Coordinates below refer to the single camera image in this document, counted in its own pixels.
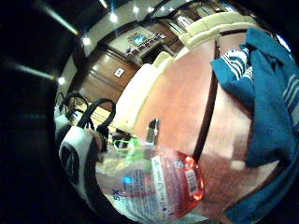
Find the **white stripe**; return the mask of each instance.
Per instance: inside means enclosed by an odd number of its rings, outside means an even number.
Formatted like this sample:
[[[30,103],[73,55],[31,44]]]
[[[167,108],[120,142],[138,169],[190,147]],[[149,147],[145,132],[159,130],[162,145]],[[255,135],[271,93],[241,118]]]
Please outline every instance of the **white stripe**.
[[[231,62],[225,57],[226,55],[224,54],[222,56],[224,62],[230,67],[231,71],[235,74],[236,80],[239,80],[238,73],[235,71],[235,69],[231,66]]]
[[[292,76],[290,77],[288,86],[287,86],[286,90],[285,90],[285,91],[283,92],[283,94],[282,94],[282,97],[283,97],[283,98],[286,98],[286,94],[289,93],[289,87],[290,87],[290,85],[291,85],[291,83],[292,83],[292,79],[293,79],[293,78],[296,78],[296,76],[295,76],[295,75],[292,75]]]
[[[247,78],[249,78],[249,79],[250,79],[250,81],[251,81],[251,82],[253,82],[253,80],[252,80],[251,76],[244,75],[243,77],[247,77]]]
[[[234,62],[238,63],[241,67],[241,75],[245,72],[246,67],[239,60],[234,60]]]
[[[239,76],[242,77],[241,68],[238,65],[236,65],[235,63],[231,63],[231,65],[235,68],[235,70],[237,71],[237,73],[239,74]]]
[[[294,98],[295,98],[295,96],[296,96],[296,94],[297,94],[298,91],[299,91],[299,86],[297,86],[297,88],[294,90],[294,92],[293,92],[293,94],[292,94],[292,97],[291,97],[290,101],[287,102],[288,107],[291,106],[291,104],[292,104],[292,102],[293,102],[293,100],[294,100]]]
[[[288,89],[288,94],[285,96],[285,101],[288,101],[288,99],[291,97],[292,95],[292,90],[295,88],[295,86],[298,84],[299,80],[296,79],[292,84],[291,86],[289,87]]]
[[[294,127],[299,121],[299,104],[296,105],[296,108],[292,111],[291,116],[292,116],[292,127]]]

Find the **ceiling light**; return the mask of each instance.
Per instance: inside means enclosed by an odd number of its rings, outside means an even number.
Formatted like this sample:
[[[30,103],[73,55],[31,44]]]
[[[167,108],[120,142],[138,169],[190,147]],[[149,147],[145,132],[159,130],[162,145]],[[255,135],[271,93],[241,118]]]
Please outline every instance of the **ceiling light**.
[[[139,11],[139,7],[133,7],[133,12],[134,13],[138,13],[138,11]]]
[[[105,0],[100,0],[100,3],[102,4],[102,6],[103,6],[104,8],[108,8],[108,5],[107,5],[107,3],[106,3]]]
[[[148,7],[148,12],[152,12],[154,9],[154,7]]]
[[[89,37],[84,37],[82,39],[83,45],[90,45],[91,44],[91,39]]]
[[[60,78],[58,78],[58,83],[59,83],[59,85],[64,85],[65,84],[65,78],[64,77],[60,77]]]
[[[112,21],[112,22],[117,22],[118,21],[118,16],[116,15],[116,14],[114,14],[114,13],[111,13],[111,15],[110,15],[110,21]]]

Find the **wooden paneling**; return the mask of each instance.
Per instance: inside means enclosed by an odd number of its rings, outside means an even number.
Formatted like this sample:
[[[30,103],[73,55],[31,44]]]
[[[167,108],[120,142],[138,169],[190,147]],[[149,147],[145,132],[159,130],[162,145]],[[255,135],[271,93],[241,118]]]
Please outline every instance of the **wooden paneling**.
[[[86,62],[86,56],[85,56],[83,44],[76,46],[76,48],[73,52],[73,60],[74,60],[75,66],[78,70],[84,66],[84,64]]]
[[[166,36],[164,39],[164,43],[168,46],[172,42],[174,42],[178,37],[164,24],[160,22],[155,22],[149,26],[146,27],[151,32],[155,33],[161,33]]]
[[[175,53],[178,53],[182,48],[184,48],[184,44],[180,42],[180,40],[178,39],[176,42],[172,43],[168,47]]]
[[[78,72],[71,91],[79,91],[90,102],[105,97],[117,103],[139,66],[104,50],[98,50],[90,60],[93,62]],[[124,69],[121,77],[114,76],[118,68]]]
[[[167,26],[161,22],[155,22],[146,27],[153,33],[161,33],[165,35],[164,44],[167,45],[175,53],[179,52],[184,45],[178,39],[178,36],[174,34]]]
[[[114,73],[118,68],[124,69],[124,73],[121,77],[114,76]],[[110,83],[118,86],[119,89],[123,91],[138,68],[139,67],[134,63],[124,61],[111,53],[103,52],[102,56],[92,67],[92,70],[100,74],[102,78],[109,80]]]

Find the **plastic bottle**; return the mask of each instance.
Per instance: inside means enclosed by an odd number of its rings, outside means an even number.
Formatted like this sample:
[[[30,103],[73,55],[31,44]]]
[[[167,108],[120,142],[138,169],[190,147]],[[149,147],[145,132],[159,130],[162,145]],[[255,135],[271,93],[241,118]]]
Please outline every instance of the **plastic bottle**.
[[[169,223],[184,217],[204,196],[198,165],[175,150],[109,151],[99,156],[96,178],[120,213],[142,223]]]

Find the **bottle label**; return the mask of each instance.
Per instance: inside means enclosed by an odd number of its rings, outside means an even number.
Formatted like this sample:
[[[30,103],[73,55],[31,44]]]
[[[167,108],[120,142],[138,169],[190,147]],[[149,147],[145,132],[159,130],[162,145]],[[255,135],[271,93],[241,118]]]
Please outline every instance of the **bottle label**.
[[[158,202],[158,213],[159,217],[167,218],[168,217],[168,200],[164,180],[164,172],[159,156],[151,158],[152,164],[152,173],[154,186],[156,188],[156,197]]]
[[[189,195],[193,195],[196,191],[198,191],[197,179],[194,170],[185,171],[185,175],[187,178]]]

